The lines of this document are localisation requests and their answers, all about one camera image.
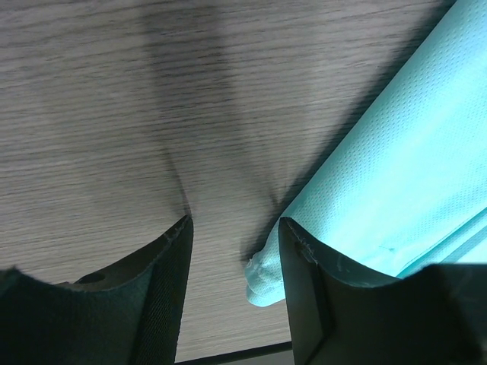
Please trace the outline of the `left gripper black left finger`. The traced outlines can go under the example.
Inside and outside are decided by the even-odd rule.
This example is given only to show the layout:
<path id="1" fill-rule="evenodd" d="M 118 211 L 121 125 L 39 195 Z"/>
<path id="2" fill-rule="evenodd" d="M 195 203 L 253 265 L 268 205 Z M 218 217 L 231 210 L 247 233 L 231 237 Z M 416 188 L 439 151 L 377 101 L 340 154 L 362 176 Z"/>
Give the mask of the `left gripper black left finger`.
<path id="1" fill-rule="evenodd" d="M 193 247 L 182 217 L 153 242 L 73 283 L 1 273 L 3 364 L 172 364 Z"/>

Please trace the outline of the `teal t shirt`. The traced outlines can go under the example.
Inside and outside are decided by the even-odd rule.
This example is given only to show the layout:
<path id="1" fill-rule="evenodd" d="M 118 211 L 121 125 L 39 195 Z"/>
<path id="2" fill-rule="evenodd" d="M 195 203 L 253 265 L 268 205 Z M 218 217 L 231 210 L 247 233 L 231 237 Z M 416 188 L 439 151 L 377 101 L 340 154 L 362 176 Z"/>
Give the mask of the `teal t shirt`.
<path id="1" fill-rule="evenodd" d="M 486 261 L 486 3 L 458 1 L 284 217 L 374 270 Z"/>

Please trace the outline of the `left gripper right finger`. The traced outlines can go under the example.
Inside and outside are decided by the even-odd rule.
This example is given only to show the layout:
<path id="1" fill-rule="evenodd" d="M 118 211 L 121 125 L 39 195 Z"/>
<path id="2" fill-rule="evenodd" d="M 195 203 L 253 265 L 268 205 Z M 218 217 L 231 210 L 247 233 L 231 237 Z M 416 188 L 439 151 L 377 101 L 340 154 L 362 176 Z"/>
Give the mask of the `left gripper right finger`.
<path id="1" fill-rule="evenodd" d="M 434 264 L 399 279 L 279 221 L 297 364 L 484 364 L 486 266 Z"/>

